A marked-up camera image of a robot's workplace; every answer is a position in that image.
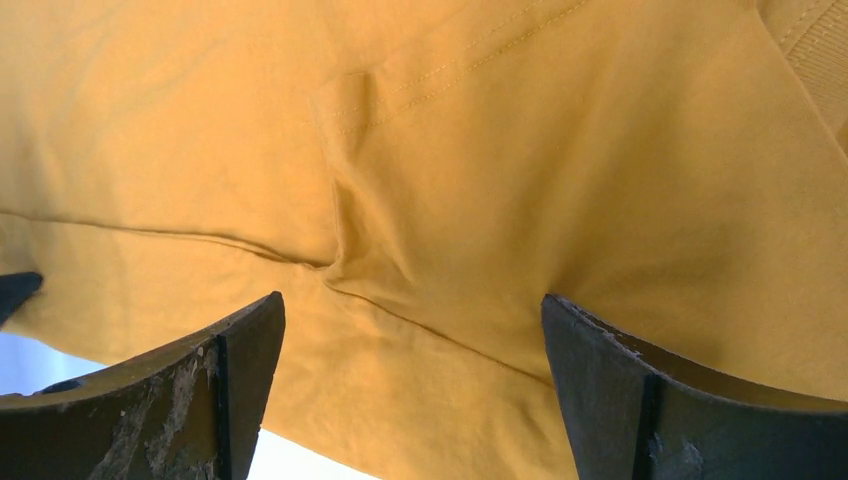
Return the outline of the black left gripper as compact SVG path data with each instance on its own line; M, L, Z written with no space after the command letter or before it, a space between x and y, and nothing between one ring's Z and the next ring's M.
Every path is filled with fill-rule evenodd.
M41 288L43 276L37 272L19 272L1 276L1 325Z

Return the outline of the orange t shirt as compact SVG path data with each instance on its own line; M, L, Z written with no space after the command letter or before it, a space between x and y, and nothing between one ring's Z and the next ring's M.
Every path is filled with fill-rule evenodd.
M273 290L266 429L572 479L540 304L847 396L843 1L5 1L17 334L117 363Z

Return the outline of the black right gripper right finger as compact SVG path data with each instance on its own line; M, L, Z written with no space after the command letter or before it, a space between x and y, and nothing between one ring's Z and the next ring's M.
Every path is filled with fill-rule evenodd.
M846 477L844 402L713 370L558 295L541 323L580 478Z

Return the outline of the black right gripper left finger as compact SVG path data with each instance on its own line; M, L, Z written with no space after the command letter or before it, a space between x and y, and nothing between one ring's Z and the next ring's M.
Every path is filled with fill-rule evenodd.
M273 292L193 334L1 399L5 479L244 479L285 331Z

